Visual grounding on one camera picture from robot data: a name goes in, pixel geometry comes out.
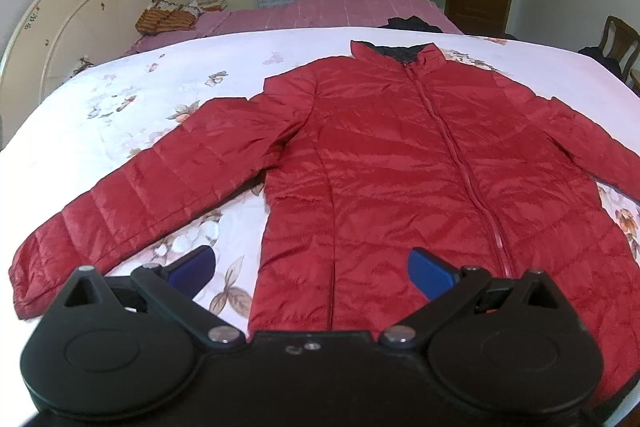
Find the red quilted puffer jacket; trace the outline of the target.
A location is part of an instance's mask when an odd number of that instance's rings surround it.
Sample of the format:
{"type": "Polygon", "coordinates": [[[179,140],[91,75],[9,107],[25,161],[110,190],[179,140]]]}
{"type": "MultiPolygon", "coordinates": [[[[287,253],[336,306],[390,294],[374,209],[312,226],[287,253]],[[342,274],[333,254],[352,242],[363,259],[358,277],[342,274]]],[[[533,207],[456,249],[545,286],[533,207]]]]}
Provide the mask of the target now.
{"type": "Polygon", "coordinates": [[[639,268],[600,183],[639,195],[639,158],[557,98],[434,44],[355,41],[214,98],[17,248],[21,319],[78,265],[111,271],[262,176],[269,218],[252,331],[373,334],[424,303],[411,248],[497,277],[546,271],[603,355],[594,399],[639,378],[639,268]]]}

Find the white floral bed sheet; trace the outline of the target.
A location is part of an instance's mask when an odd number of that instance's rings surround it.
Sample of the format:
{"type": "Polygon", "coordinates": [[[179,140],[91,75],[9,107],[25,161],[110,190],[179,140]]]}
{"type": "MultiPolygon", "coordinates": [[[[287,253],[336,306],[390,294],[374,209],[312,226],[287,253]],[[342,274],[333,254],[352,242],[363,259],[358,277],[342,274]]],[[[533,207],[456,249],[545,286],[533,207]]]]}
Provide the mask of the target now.
{"type": "MultiPolygon", "coordinates": [[[[15,315],[8,269],[27,235],[132,156],[152,147],[212,98],[250,98],[266,78],[317,58],[349,54],[349,43],[435,43],[448,58],[501,72],[543,98],[558,98],[639,155],[639,99],[590,58],[507,38],[373,28],[244,32],[132,54],[82,72],[35,109],[1,152],[1,426],[36,413],[20,372],[38,319],[15,315]]],[[[213,246],[216,272],[195,302],[247,333],[268,217],[264,192],[241,188],[216,212],[172,232],[113,270],[177,260],[213,246]]]]}

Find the black garment on bed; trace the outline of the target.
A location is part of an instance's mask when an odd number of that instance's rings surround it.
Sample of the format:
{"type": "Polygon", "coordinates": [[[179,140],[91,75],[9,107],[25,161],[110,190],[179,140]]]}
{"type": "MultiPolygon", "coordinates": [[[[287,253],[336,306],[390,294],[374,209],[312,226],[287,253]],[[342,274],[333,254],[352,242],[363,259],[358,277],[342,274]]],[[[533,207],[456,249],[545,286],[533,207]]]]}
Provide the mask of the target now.
{"type": "Polygon", "coordinates": [[[408,18],[391,17],[387,20],[387,23],[382,26],[382,29],[436,32],[436,34],[442,33],[442,28],[429,24],[415,15],[408,18]]]}

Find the orange patterned pillow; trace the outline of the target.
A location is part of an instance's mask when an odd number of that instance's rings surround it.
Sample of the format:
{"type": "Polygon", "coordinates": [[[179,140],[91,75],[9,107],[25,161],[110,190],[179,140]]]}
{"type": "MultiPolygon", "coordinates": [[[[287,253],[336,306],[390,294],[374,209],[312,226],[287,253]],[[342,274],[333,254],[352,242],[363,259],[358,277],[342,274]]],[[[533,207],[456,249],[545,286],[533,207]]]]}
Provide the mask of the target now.
{"type": "Polygon", "coordinates": [[[202,12],[194,5],[167,0],[152,0],[143,10],[134,28],[142,36],[192,29],[202,12]]]}

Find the pink checked bed cover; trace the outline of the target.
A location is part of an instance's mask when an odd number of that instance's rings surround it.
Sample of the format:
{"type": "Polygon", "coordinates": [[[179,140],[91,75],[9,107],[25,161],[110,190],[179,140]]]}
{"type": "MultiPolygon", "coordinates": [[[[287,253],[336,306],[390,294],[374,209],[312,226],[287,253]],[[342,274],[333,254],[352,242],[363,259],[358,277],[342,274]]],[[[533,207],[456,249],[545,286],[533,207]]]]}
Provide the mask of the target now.
{"type": "Polygon", "coordinates": [[[126,53],[138,54],[183,41],[247,31],[382,27],[395,17],[416,17],[445,34],[461,32],[434,2],[427,0],[296,0],[276,8],[205,12],[192,28],[143,36],[126,53]]]}

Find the cream arched headboard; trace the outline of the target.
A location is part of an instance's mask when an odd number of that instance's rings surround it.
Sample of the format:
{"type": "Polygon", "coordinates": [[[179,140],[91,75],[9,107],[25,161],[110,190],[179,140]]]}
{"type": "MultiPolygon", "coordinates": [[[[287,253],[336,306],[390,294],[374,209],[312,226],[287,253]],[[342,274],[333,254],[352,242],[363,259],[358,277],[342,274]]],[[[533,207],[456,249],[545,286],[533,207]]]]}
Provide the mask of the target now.
{"type": "Polygon", "coordinates": [[[34,0],[1,59],[1,142],[9,143],[82,63],[100,65],[122,56],[139,37],[134,24],[150,2],[34,0]]]}

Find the dark wooden chair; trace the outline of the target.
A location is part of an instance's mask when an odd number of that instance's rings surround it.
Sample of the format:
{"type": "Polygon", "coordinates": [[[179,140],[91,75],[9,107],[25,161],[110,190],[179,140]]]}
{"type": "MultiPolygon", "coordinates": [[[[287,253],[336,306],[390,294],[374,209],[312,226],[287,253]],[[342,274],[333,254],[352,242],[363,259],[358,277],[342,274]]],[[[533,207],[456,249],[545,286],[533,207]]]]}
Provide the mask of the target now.
{"type": "Polygon", "coordinates": [[[626,83],[632,66],[639,57],[638,31],[621,18],[606,18],[602,37],[597,46],[586,46],[579,54],[591,57],[623,83],[626,83]]]}

